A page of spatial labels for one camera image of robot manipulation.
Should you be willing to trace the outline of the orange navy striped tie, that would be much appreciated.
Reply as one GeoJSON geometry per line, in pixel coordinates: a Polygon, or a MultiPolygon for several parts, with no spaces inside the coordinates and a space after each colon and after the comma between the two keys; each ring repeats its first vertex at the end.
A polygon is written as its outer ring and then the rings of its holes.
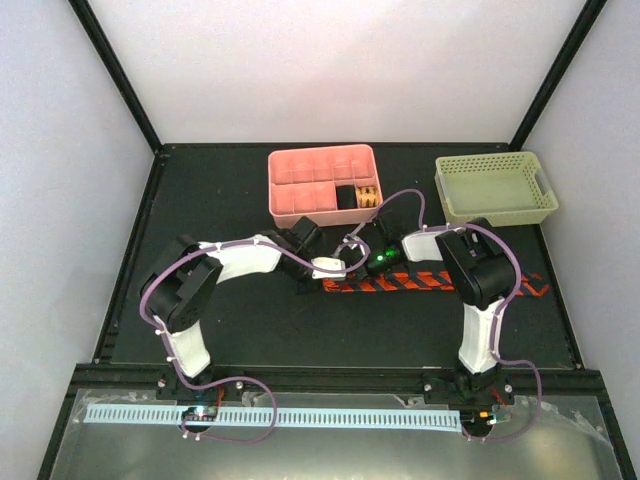
{"type": "MultiPolygon", "coordinates": [[[[454,292],[455,288],[447,271],[387,272],[362,281],[349,278],[345,281],[324,279],[323,290],[328,293],[381,293],[399,291],[454,292]]],[[[550,284],[538,273],[522,274],[520,297],[543,297],[550,284]]]]}

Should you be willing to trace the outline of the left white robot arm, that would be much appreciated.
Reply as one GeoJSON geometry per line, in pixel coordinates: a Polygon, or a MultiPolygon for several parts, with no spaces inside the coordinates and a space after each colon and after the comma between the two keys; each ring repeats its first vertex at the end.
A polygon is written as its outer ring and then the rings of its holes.
{"type": "Polygon", "coordinates": [[[323,243],[321,227],[302,217],[290,228],[243,240],[217,245],[180,235],[166,246],[140,282],[139,312],[169,346],[168,357],[181,371],[184,392],[202,399],[213,391],[215,376],[207,369],[211,356],[202,323],[213,312],[213,303],[229,291],[228,283],[238,280],[248,287],[250,278],[282,273],[300,291],[312,290],[318,284],[313,271],[292,257],[311,263],[323,243]]]}

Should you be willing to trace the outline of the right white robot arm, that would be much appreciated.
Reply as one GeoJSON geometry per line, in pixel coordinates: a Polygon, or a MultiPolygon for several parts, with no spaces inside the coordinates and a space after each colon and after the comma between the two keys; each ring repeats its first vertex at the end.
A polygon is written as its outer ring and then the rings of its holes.
{"type": "Polygon", "coordinates": [[[476,403],[496,381],[503,363],[499,341],[504,311],[521,284],[521,270],[489,222],[477,218],[462,226],[424,227],[369,255],[373,276],[408,261],[441,261],[463,303],[463,337],[454,376],[457,396],[476,403]]]}

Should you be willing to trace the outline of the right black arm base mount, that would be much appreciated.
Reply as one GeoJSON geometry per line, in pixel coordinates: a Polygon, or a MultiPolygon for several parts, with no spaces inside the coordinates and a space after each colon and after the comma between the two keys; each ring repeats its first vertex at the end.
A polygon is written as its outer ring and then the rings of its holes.
{"type": "Polygon", "coordinates": [[[508,379],[500,367],[472,374],[458,364],[425,372],[422,383],[425,400],[430,403],[474,407],[513,404],[513,395],[505,390],[508,379]]]}

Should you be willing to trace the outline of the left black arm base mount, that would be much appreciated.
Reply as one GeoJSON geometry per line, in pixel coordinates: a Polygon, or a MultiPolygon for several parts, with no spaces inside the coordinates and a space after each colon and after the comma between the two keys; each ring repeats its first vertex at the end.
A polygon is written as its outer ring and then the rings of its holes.
{"type": "Polygon", "coordinates": [[[251,389],[246,379],[232,377],[221,385],[210,386],[210,383],[224,379],[221,371],[205,369],[195,378],[184,377],[171,370],[163,373],[158,379],[156,398],[171,400],[177,403],[213,404],[218,400],[238,400],[246,388],[251,389]]]}

